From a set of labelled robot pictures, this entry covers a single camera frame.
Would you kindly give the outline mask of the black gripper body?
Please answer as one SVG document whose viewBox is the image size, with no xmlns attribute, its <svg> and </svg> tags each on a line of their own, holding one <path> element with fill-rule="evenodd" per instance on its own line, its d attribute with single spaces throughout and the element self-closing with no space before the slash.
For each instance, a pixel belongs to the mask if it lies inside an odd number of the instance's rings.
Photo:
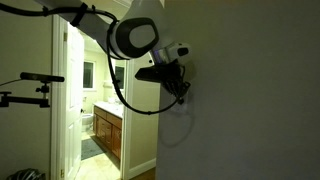
<svg viewBox="0 0 320 180">
<path fill-rule="evenodd" d="M 191 84 L 184 80 L 185 67 L 179 63 L 163 65 L 160 70 L 161 85 L 176 98 L 183 97 Z"/>
</svg>

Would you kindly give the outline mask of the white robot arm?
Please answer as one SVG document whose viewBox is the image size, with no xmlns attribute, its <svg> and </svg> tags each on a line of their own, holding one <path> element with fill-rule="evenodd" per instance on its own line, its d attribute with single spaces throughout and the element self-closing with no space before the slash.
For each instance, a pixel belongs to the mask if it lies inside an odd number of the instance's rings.
<svg viewBox="0 0 320 180">
<path fill-rule="evenodd" d="M 157 82 L 176 98 L 188 91 L 190 84 L 183 80 L 178 59 L 190 53 L 190 46 L 173 40 L 159 0 L 133 0 L 124 17 L 113 22 L 102 20 L 97 10 L 81 0 L 35 1 L 50 9 L 71 8 L 71 13 L 63 12 L 61 17 L 120 59 L 149 53 L 153 65 L 140 69 L 136 79 Z"/>
</svg>

